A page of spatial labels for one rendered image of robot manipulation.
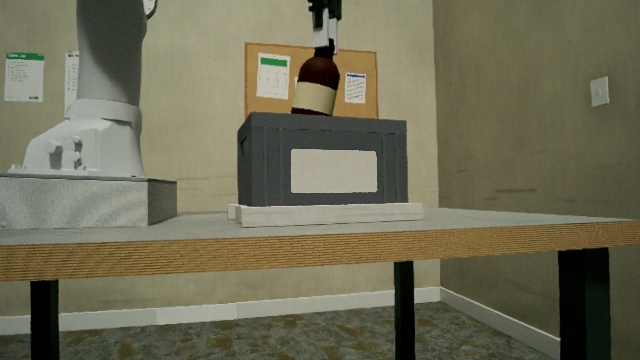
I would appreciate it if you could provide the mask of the dark grey crate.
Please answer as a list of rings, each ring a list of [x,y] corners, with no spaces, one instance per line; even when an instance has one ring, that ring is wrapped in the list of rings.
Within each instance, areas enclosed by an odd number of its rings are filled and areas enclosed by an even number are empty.
[[[408,203],[406,120],[262,112],[237,157],[238,205]]]

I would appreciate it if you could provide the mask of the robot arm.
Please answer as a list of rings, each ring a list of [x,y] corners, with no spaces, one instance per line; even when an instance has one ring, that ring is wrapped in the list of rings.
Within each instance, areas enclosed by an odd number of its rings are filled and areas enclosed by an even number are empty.
[[[66,107],[65,121],[31,140],[24,167],[12,165],[7,173],[146,177],[139,108],[143,0],[76,0],[76,22],[76,101]]]

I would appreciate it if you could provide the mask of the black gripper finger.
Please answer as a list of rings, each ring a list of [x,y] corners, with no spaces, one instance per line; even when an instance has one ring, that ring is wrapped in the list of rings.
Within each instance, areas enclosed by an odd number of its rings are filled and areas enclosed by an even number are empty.
[[[329,22],[328,22],[328,0],[308,0],[312,6],[308,7],[309,12],[313,12],[313,48],[319,49],[329,47]]]
[[[338,55],[338,26],[337,20],[341,20],[342,0],[328,0],[327,9],[329,15],[329,38],[334,40],[334,55]]]

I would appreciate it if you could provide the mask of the dark brown bottle with cream label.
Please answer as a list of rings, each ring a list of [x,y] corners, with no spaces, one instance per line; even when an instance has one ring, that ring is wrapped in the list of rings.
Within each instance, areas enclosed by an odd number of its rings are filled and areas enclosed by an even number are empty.
[[[329,47],[315,49],[314,57],[307,59],[300,68],[291,114],[332,116],[340,73],[332,61],[334,40]]]

